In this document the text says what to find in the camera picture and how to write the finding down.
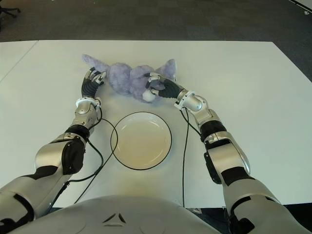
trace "stuffed animal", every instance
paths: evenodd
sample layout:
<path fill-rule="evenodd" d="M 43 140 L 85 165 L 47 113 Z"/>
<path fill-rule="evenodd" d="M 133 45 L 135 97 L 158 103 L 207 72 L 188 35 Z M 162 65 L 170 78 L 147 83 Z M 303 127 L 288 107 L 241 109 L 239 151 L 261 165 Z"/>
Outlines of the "stuffed animal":
<path fill-rule="evenodd" d="M 150 89 L 145 88 L 148 78 L 144 74 L 157 72 L 170 80 L 175 81 L 176 79 L 176 61 L 174 59 L 167 61 L 165 65 L 156 70 L 148 65 L 141 65 L 132 69 L 129 65 L 120 62 L 109 66 L 89 55 L 82 55 L 82 59 L 89 66 L 95 67 L 96 70 L 105 71 L 109 84 L 117 93 L 132 95 L 135 99 L 146 103 L 153 102 L 156 96 L 151 93 Z M 153 81 L 150 87 L 158 90 L 164 89 L 159 81 Z"/>

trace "wire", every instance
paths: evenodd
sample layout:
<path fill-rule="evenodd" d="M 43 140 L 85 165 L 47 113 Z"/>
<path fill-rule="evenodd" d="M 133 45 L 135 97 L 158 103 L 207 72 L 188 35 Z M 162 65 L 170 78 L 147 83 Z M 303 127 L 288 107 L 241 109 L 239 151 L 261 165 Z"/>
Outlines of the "wire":
<path fill-rule="evenodd" d="M 95 177 L 99 174 L 99 172 L 103 169 L 103 167 L 105 166 L 105 164 L 107 163 L 107 161 L 110 159 L 110 157 L 112 156 L 112 154 L 114 153 L 116 147 L 117 147 L 117 143 L 118 143 L 118 134 L 117 134 L 117 131 L 116 131 L 116 128 L 115 126 L 108 120 L 106 119 L 103 119 L 103 112 L 102 112 L 102 109 L 100 108 L 100 119 L 98 120 L 98 122 L 94 125 L 92 125 L 89 130 L 91 130 L 92 128 L 94 128 L 96 125 L 98 125 L 102 120 L 108 122 L 112 127 L 113 127 L 113 131 L 111 133 L 111 138 L 112 138 L 112 135 L 113 135 L 113 132 L 115 131 L 116 133 L 116 137 L 117 137 L 117 140 L 116 140 L 116 145 L 114 147 L 114 149 L 112 150 L 111 154 L 109 155 L 109 157 L 107 158 L 107 160 L 105 161 L 104 163 L 104 158 L 103 158 L 103 155 L 101 154 L 101 152 L 91 143 L 91 141 L 88 139 L 87 142 L 90 144 L 90 146 L 98 153 L 98 155 L 100 156 L 101 158 L 101 164 L 99 166 L 99 168 L 91 175 L 85 177 L 85 178 L 82 178 L 82 179 L 72 179 L 72 180 L 68 180 L 64 183 L 64 185 L 62 186 L 62 188 L 60 189 L 60 191 L 57 193 L 56 197 L 54 198 L 54 200 L 51 202 L 49 208 L 47 209 L 47 214 L 51 211 L 53 205 L 55 204 L 56 200 L 59 198 L 59 196 L 62 194 L 62 192 L 64 192 L 64 190 L 69 186 L 69 184 L 71 182 L 82 182 L 82 181 L 85 181 L 87 179 L 90 179 L 91 177 L 93 177 L 93 179 L 90 181 L 90 183 L 88 184 L 87 188 L 82 192 L 82 194 L 79 196 L 79 198 L 74 202 L 74 204 L 76 204 L 78 202 L 78 200 L 83 196 L 83 194 L 86 192 L 86 190 L 89 188 L 89 186 L 91 185 L 91 183 L 93 182 L 93 180 L 95 179 Z"/>
<path fill-rule="evenodd" d="M 100 111 L 100 113 L 101 113 L 100 119 L 98 120 L 98 122 L 97 122 L 96 124 L 93 124 L 93 125 L 88 129 L 89 131 L 90 131 L 91 129 L 93 129 L 95 126 L 97 126 L 97 125 L 101 122 L 101 120 L 102 120 L 102 118 L 103 118 L 102 108 L 99 107 L 99 111 Z"/>
<path fill-rule="evenodd" d="M 184 145 L 184 153 L 183 153 L 183 164 L 182 164 L 182 202 L 183 202 L 183 207 L 185 207 L 185 202 L 184 202 L 184 168 L 185 168 L 185 153 L 186 153 L 186 146 L 187 146 L 187 140 L 189 137 L 189 128 L 190 128 L 190 123 L 189 123 L 189 113 L 187 112 L 187 109 L 185 108 L 186 111 L 186 116 L 187 119 L 187 130 L 186 130 L 186 138 L 185 138 L 185 145 Z"/>
<path fill-rule="evenodd" d="M 186 119 L 186 117 L 184 116 L 183 112 L 182 112 L 182 111 L 180 111 L 180 112 L 181 112 L 181 114 L 182 114 L 184 120 L 187 122 L 187 124 L 188 124 L 191 128 L 193 128 L 193 130 L 194 130 L 195 132 L 197 132 L 197 134 L 201 137 L 200 132 L 188 121 L 188 119 Z"/>
<path fill-rule="evenodd" d="M 118 144 L 118 133 L 116 131 L 116 127 L 108 120 L 102 118 L 101 120 L 104 120 L 106 122 L 108 122 L 112 127 L 113 127 L 113 130 L 112 130 L 112 133 L 111 133 L 111 139 L 112 139 L 112 136 L 113 136 L 113 132 L 116 133 L 116 144 L 115 144 L 115 147 L 114 149 L 112 150 L 111 154 L 108 156 L 107 160 L 105 161 L 105 163 L 102 165 L 102 167 L 100 168 L 100 170 L 96 173 L 96 175 L 94 175 L 94 177 L 92 178 L 92 180 L 90 181 L 90 183 L 88 184 L 88 186 L 83 190 L 83 192 L 80 194 L 80 196 L 77 198 L 77 200 L 74 202 L 74 204 L 76 204 L 80 198 L 82 198 L 82 196 L 84 195 L 84 193 L 87 191 L 87 189 L 90 187 L 90 185 L 92 184 L 93 180 L 97 177 L 97 175 L 100 173 L 100 171 L 103 169 L 103 167 L 106 165 L 106 163 L 108 162 L 108 160 L 111 158 L 111 156 L 114 154 L 114 151 L 117 147 L 117 144 Z"/>
<path fill-rule="evenodd" d="M 90 179 L 91 177 L 95 176 L 97 173 L 99 173 L 99 171 L 101 170 L 101 167 L 103 166 L 104 164 L 104 158 L 103 158 L 103 155 L 100 153 L 100 151 L 91 143 L 91 141 L 88 139 L 87 142 L 89 143 L 89 145 L 98 153 L 98 155 L 100 156 L 101 158 L 101 164 L 100 166 L 98 167 L 98 169 L 92 174 L 92 175 L 89 175 L 83 179 L 71 179 L 69 180 L 68 182 L 71 183 L 71 182 L 82 182 L 82 181 L 85 181 L 87 179 Z"/>

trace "silver robot arm segment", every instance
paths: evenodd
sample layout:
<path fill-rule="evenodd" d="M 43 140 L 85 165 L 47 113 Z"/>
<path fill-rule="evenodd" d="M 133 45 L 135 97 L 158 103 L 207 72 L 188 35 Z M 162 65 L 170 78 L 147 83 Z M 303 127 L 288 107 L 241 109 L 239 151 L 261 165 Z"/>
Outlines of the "silver robot arm segment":
<path fill-rule="evenodd" d="M 164 80 L 162 75 L 155 73 L 150 73 L 149 77 L 148 83 L 154 79 Z M 176 98 L 175 107 L 179 110 L 187 108 L 196 120 L 201 141 L 206 147 L 204 158 L 209 174 L 216 184 L 223 186 L 231 232 L 310 233 L 295 220 L 263 183 L 250 176 L 246 155 L 223 126 L 218 115 L 209 109 L 207 101 L 193 91 L 188 91 L 180 85 L 175 86 L 173 81 L 166 80 L 163 83 L 164 90 L 152 88 L 152 93 L 161 97 Z"/>
<path fill-rule="evenodd" d="M 64 183 L 82 168 L 89 129 L 100 108 L 95 94 L 105 75 L 93 68 L 87 72 L 73 123 L 39 149 L 34 174 L 18 177 L 0 189 L 1 234 L 45 215 Z"/>

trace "plate rim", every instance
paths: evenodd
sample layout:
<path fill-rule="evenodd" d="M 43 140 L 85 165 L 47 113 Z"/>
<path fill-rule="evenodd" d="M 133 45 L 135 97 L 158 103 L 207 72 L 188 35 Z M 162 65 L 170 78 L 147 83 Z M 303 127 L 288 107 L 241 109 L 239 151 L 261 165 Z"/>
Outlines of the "plate rim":
<path fill-rule="evenodd" d="M 158 165 L 161 164 L 161 163 L 163 162 L 163 160 L 165 160 L 165 158 L 168 156 L 168 154 L 169 154 L 169 152 L 170 152 L 170 150 L 171 150 L 171 146 L 172 146 L 172 133 L 171 133 L 171 130 L 170 130 L 169 125 L 167 124 L 167 122 L 166 122 L 162 117 L 160 117 L 159 115 L 156 115 L 156 114 L 154 114 L 154 113 L 147 112 L 147 111 L 138 111 L 138 112 L 133 112 L 133 113 L 130 113 L 130 114 L 126 115 L 125 117 L 123 117 L 121 120 L 118 121 L 118 123 L 115 125 L 115 129 L 117 128 L 117 125 L 118 125 L 124 118 L 126 118 L 126 117 L 128 117 L 128 116 L 130 116 L 130 115 L 133 115 L 133 114 L 137 114 L 137 113 L 149 113 L 149 114 L 155 115 L 155 116 L 157 116 L 158 118 L 160 118 L 162 121 L 164 121 L 164 123 L 167 125 L 167 127 L 168 127 L 168 129 L 169 129 L 169 133 L 170 133 L 170 146 L 169 146 L 169 149 L 168 149 L 168 152 L 167 152 L 166 156 L 162 159 L 162 161 L 160 161 L 158 164 L 156 164 L 156 165 L 154 165 L 154 166 L 152 166 L 152 167 L 149 167 L 149 168 L 144 168 L 144 169 L 132 168 L 132 167 L 129 167 L 129 166 L 123 164 L 123 163 L 116 157 L 115 152 L 113 151 L 113 148 L 112 148 L 112 136 L 113 136 L 113 135 L 111 135 L 110 146 L 111 146 L 111 150 L 112 150 L 112 153 L 113 153 L 115 159 L 116 159 L 118 162 L 120 162 L 123 166 L 125 166 L 125 167 L 127 167 L 127 168 L 129 168 L 129 169 L 132 169 L 132 170 L 136 170 L 136 171 L 144 171 L 144 170 L 148 170 L 148 169 L 151 169 L 151 168 L 153 168 L 153 167 L 158 166 Z"/>

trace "chair leg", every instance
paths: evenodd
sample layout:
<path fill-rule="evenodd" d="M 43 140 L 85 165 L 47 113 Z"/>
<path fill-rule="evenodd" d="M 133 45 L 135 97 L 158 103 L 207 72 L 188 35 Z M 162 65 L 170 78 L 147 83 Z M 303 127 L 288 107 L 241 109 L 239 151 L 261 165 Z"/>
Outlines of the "chair leg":
<path fill-rule="evenodd" d="M 18 11 L 18 8 L 2 8 L 3 11 Z"/>
<path fill-rule="evenodd" d="M 13 18 L 16 18 L 16 15 L 14 15 L 14 14 L 12 14 L 12 13 L 10 13 L 10 12 L 4 11 L 4 10 L 2 10 L 2 12 L 6 13 L 6 14 L 8 14 L 8 15 L 10 15 L 10 16 L 12 16 Z"/>

